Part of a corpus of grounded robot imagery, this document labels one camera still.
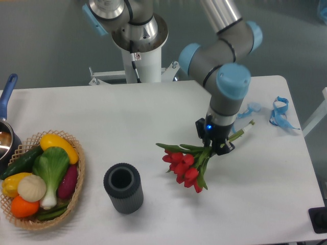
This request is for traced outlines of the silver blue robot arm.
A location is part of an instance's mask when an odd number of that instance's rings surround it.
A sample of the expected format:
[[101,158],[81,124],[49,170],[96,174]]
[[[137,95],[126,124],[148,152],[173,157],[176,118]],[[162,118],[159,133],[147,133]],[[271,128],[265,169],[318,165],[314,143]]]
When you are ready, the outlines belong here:
[[[212,154],[234,149],[229,134],[248,92],[251,75],[238,60],[263,39],[261,28],[244,21],[234,1],[201,1],[217,41],[208,47],[187,45],[178,65],[211,94],[206,117],[196,122],[199,138]],[[83,12],[100,35],[111,34],[121,50],[128,83],[160,82],[161,48],[168,38],[166,22],[152,1],[87,1]]]

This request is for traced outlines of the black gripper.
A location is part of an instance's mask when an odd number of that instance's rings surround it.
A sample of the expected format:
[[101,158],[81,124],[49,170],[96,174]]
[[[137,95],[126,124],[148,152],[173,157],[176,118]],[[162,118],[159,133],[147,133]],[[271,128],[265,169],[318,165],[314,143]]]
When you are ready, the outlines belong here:
[[198,119],[195,125],[198,137],[202,139],[204,147],[209,147],[212,143],[212,156],[221,156],[235,149],[235,146],[228,139],[233,123],[228,122],[227,125],[220,125],[215,119],[212,115],[207,115],[205,119]]

